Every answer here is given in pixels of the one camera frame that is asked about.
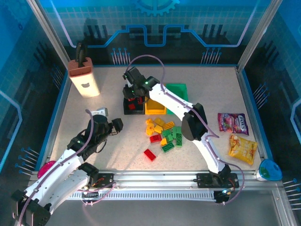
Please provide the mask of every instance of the candy bag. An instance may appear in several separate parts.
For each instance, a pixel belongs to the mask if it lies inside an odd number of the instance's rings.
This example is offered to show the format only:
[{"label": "candy bag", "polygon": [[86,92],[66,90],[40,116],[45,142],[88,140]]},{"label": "candy bag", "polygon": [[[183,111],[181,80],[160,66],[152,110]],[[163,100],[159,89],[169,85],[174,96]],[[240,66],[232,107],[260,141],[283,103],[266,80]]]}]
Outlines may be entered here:
[{"label": "candy bag", "polygon": [[249,135],[245,114],[218,113],[217,120],[220,131]]},{"label": "candy bag", "polygon": [[229,155],[245,161],[250,165],[253,165],[254,154],[257,149],[257,143],[243,139],[241,137],[231,135],[230,136],[230,151]]}]

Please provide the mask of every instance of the blue lid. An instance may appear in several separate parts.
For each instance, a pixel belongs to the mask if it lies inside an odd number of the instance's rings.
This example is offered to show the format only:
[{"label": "blue lid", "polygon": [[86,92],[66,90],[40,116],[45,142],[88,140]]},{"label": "blue lid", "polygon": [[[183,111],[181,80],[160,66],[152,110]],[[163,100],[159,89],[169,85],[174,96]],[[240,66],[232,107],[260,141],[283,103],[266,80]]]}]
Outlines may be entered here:
[{"label": "blue lid", "polygon": [[282,179],[281,169],[270,159],[265,159],[260,163],[259,174],[262,178],[270,181],[278,181]]}]

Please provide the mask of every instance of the cable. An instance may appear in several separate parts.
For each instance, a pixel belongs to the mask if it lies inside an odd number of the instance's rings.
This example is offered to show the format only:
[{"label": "cable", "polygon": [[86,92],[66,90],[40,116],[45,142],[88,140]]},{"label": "cable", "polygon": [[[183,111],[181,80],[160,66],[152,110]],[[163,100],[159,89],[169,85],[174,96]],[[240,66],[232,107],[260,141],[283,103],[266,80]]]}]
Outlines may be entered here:
[{"label": "cable", "polygon": [[96,153],[100,153],[104,149],[104,147],[105,147],[106,144],[107,144],[107,140],[105,140],[103,147],[98,152],[96,152]]},{"label": "cable", "polygon": [[113,187],[101,198],[101,199],[99,199],[99,200],[97,200],[97,201],[94,201],[94,202],[90,202],[90,203],[88,203],[88,202],[84,202],[83,200],[81,200],[85,205],[90,205],[90,206],[92,206],[92,205],[94,205],[94,204],[96,204],[96,203],[99,203],[100,201],[102,201],[105,197],[107,197],[112,191],[113,191],[113,189],[114,189],[114,187],[116,186],[116,183],[114,183],[114,185],[113,185]]},{"label": "cable", "polygon": [[91,112],[86,109],[86,113],[88,113],[90,115],[91,118],[91,130],[90,130],[90,134],[89,137],[87,139],[87,141],[85,142],[85,144],[74,154],[70,155],[68,158],[66,158],[65,160],[62,160],[61,162],[59,162],[56,166],[54,166],[49,173],[47,173],[45,175],[45,177],[40,181],[40,183],[36,186],[36,188],[33,190],[32,194],[28,197],[28,199],[26,200],[22,211],[20,213],[20,217],[19,217],[19,221],[18,221],[18,226],[22,226],[22,219],[24,216],[24,213],[26,211],[27,206],[29,205],[29,202],[32,200],[33,196],[38,192],[39,188],[43,185],[43,183],[46,181],[46,179],[60,166],[62,166],[65,162],[67,162],[69,159],[73,158],[74,156],[76,156],[77,154],[79,154],[82,150],[84,150],[84,148],[88,145],[88,143],[91,140],[92,137],[92,133],[93,133],[93,129],[94,129],[94,120],[93,120],[93,116],[91,114]]},{"label": "cable", "polygon": [[195,115],[197,116],[197,118],[201,121],[201,123],[205,126],[205,128],[211,133],[209,135],[207,135],[205,137],[205,141],[206,141],[206,145],[207,147],[209,148],[209,150],[211,151],[211,153],[213,154],[213,156],[221,163],[224,163],[224,164],[227,164],[227,165],[230,165],[230,166],[234,166],[235,168],[239,169],[241,174],[242,174],[242,177],[243,177],[243,181],[242,181],[242,185],[239,189],[239,191],[237,192],[237,194],[230,200],[228,200],[227,202],[224,202],[223,204],[225,205],[226,203],[230,203],[232,202],[233,200],[235,200],[237,198],[237,196],[240,194],[240,192],[242,191],[243,187],[244,187],[244,184],[245,184],[245,175],[244,175],[244,172],[242,171],[242,169],[235,165],[235,164],[232,164],[232,163],[228,163],[228,162],[225,162],[223,160],[221,160],[217,154],[215,153],[215,151],[213,150],[213,148],[211,147],[211,144],[208,140],[209,137],[215,137],[215,138],[219,138],[219,136],[217,134],[215,134],[210,128],[209,126],[205,123],[205,121],[202,119],[202,117],[198,114],[198,112],[196,110],[194,110],[192,107],[190,106],[187,106],[185,103],[183,103],[181,100],[179,100],[178,98],[174,97],[173,95],[169,94],[167,89],[164,89],[164,86],[163,86],[163,81],[164,81],[164,77],[165,77],[165,66],[163,64],[163,62],[156,56],[153,56],[153,55],[149,55],[149,54],[145,54],[145,55],[140,55],[140,56],[137,56],[135,57],[130,63],[129,65],[127,66],[126,68],[126,72],[128,71],[129,67],[132,65],[132,63],[139,59],[139,58],[142,58],[142,57],[151,57],[151,58],[154,58],[156,60],[159,61],[159,63],[162,65],[162,68],[163,68],[163,75],[162,75],[162,78],[160,80],[160,85],[161,85],[161,89],[162,91],[164,92],[164,94],[168,95],[170,98],[172,98],[174,101],[178,102],[179,104],[181,104],[183,107],[185,108],[188,108],[189,110],[191,110],[193,113],[195,113]]}]

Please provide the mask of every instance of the gear logo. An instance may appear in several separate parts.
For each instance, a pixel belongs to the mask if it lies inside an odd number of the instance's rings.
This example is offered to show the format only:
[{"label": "gear logo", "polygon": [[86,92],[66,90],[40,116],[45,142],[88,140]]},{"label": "gear logo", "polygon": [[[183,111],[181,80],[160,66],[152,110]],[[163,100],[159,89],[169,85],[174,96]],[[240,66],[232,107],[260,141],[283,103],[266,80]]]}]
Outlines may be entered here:
[{"label": "gear logo", "polygon": [[164,13],[169,13],[170,9],[174,9],[180,0],[134,0],[136,9],[141,13],[146,13],[148,16],[154,15],[163,16]]}]

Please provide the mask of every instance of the work surface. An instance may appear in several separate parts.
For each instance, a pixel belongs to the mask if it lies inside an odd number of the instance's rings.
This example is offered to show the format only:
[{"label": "work surface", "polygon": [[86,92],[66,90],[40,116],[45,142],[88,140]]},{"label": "work surface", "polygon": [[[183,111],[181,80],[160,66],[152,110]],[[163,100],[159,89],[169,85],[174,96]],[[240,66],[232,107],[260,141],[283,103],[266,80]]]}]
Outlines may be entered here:
[{"label": "work surface", "polygon": [[[153,76],[161,79],[161,67],[138,67],[138,69],[145,77]],[[89,115],[85,113],[85,109],[92,111],[106,107],[109,113],[108,120],[121,118],[123,130],[117,136],[109,137],[105,149],[101,153],[91,155],[87,162],[101,170],[207,170],[207,164],[199,150],[185,138],[182,148],[174,148],[167,153],[163,153],[159,143],[150,143],[145,133],[145,120],[160,117],[165,122],[174,121],[180,126],[181,121],[175,115],[123,114],[124,71],[125,67],[94,68],[95,79],[101,91],[97,97],[84,99],[75,86],[71,86],[51,160],[57,160],[70,140],[87,127]],[[164,83],[185,83],[189,102],[199,102],[204,106],[208,125],[220,136],[219,139],[213,138],[213,143],[225,161],[234,163],[243,170],[258,168],[260,164],[258,151],[253,166],[228,156],[230,133],[220,132],[218,129],[218,113],[244,113],[249,136],[239,136],[255,141],[234,68],[167,67]],[[153,162],[143,153],[147,148],[157,156]]]}]

